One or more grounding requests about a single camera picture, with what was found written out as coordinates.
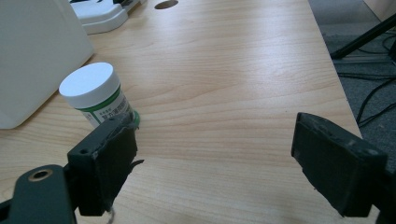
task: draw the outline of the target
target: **white device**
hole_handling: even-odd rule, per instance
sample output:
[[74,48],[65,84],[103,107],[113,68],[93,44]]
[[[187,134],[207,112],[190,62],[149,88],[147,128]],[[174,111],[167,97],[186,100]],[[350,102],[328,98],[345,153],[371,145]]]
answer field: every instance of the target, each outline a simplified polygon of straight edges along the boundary
[[0,129],[31,116],[93,47],[67,0],[0,1]]
[[71,3],[88,35],[104,33],[120,27],[128,20],[128,11],[146,0],[129,0],[114,4],[113,0],[86,0]]

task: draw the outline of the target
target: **gray floor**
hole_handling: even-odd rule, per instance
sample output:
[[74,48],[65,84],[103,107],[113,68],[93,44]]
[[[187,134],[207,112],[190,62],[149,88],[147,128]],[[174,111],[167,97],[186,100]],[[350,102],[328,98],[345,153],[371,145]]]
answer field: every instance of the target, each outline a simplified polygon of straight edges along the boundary
[[[379,19],[362,0],[309,0],[309,4],[329,52],[336,51],[380,23]],[[385,49],[381,43],[387,36],[381,35],[362,48],[383,52]],[[388,46],[390,47],[391,44],[392,40],[388,42]],[[396,77],[396,66],[392,63],[336,64],[335,68],[338,73],[363,73]],[[384,82],[384,80],[367,81],[344,77],[340,77],[340,80],[355,118],[359,113],[361,103],[370,91]],[[394,82],[373,97],[366,106],[362,117],[368,118],[392,103],[396,103],[396,83]],[[388,169],[390,171],[396,170],[396,108],[362,127],[361,134],[363,139],[388,152]]]

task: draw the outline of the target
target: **green label stripe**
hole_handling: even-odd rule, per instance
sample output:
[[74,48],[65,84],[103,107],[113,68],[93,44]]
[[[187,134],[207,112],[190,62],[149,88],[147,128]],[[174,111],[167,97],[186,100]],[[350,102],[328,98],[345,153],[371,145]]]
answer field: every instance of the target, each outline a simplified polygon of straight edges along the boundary
[[136,125],[137,128],[139,128],[140,124],[140,115],[137,113],[137,111],[134,110],[134,124]]
[[97,118],[96,115],[93,112],[90,112],[90,114],[96,119],[96,121],[98,121],[99,124],[101,123],[99,118]]
[[108,97],[105,101],[103,101],[99,105],[94,105],[94,106],[91,106],[91,107],[88,107],[88,108],[76,108],[76,109],[80,110],[82,112],[90,112],[91,113],[93,111],[102,109],[103,107],[105,107],[107,105],[110,105],[119,95],[120,95],[120,85],[117,88],[117,90],[110,97]]

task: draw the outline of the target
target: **label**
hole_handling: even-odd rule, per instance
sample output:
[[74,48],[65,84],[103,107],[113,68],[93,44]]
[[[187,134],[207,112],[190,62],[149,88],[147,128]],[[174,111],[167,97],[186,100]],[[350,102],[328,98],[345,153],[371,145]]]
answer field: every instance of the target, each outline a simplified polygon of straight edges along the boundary
[[132,108],[129,106],[129,103],[125,97],[125,95],[120,91],[120,94],[111,102],[109,105],[106,105],[102,108],[98,108],[93,111],[81,111],[85,118],[91,123],[93,127],[99,126],[99,124],[103,123],[106,119],[109,119],[115,115],[124,112],[133,112]]

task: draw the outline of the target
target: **jar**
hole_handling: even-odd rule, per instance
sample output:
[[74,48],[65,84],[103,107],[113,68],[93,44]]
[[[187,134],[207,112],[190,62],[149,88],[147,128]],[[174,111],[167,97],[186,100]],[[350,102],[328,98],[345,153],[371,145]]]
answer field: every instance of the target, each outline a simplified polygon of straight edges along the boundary
[[110,63],[92,63],[79,68],[64,79],[59,93],[81,111],[94,128],[125,112],[134,115],[136,127],[139,124],[139,115],[120,89],[120,79]]

